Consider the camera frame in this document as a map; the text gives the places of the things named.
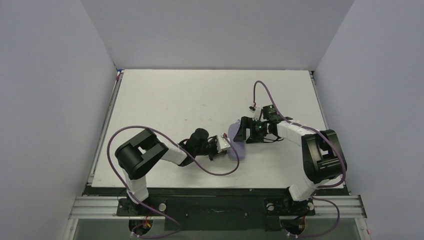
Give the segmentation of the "lavender umbrella case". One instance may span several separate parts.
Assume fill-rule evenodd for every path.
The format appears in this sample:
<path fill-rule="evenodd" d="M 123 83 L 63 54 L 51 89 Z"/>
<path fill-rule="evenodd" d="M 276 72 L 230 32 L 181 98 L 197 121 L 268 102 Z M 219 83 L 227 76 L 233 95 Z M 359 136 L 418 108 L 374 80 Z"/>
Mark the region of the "lavender umbrella case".
<path fill-rule="evenodd" d="M 236 135 L 238 133 L 240 126 L 241 126 L 241 120 L 238 119 L 236 122 L 232 123 L 228 127 L 228 131 L 227 131 L 227 137 L 231 141 L 231 144 L 235 149 L 235 150 L 233 150 L 230 147 L 227 151 L 227 155 L 228 155 L 229 159 L 232 160 L 232 161 L 237 161 L 236 153 L 238 154 L 238 159 L 240 161 L 243 161 L 246 157 L 245 143 L 243 141 L 235 141 L 234 140 L 234 138 L 236 137 Z"/>

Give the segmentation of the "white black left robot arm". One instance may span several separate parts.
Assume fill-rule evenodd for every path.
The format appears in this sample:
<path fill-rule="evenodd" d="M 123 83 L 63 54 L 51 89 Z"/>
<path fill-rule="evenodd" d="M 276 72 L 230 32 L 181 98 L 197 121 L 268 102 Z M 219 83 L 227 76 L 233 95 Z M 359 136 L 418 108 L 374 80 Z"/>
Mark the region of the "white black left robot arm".
<path fill-rule="evenodd" d="M 142 206 L 137 200 L 146 203 L 149 197 L 146 175 L 160 160 L 185 167 L 192 164 L 197 156 L 207 156 L 213 160 L 217 155 L 226 153 L 229 147 L 223 136 L 209 136 L 203 128 L 196 129 L 190 138 L 177 145 L 166 144 L 159 140 L 153 130 L 144 129 L 119 146 L 114 155 L 129 187 L 126 198 L 142 213 Z"/>

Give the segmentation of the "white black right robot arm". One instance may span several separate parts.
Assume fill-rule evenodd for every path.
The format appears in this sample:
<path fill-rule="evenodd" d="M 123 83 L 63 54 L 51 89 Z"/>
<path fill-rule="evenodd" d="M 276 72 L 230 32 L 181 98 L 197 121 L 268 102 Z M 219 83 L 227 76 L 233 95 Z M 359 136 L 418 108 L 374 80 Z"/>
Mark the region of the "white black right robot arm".
<path fill-rule="evenodd" d="M 303 174 L 284 191 L 282 207 L 290 215 L 308 207 L 312 195 L 326 183 L 337 177 L 344 178 L 347 163 L 334 130 L 316 130 L 283 117 L 273 105 L 251 106 L 252 117 L 243 116 L 235 135 L 234 143 L 264 143 L 268 135 L 275 140 L 287 140 L 299 147 L 302 152 Z"/>

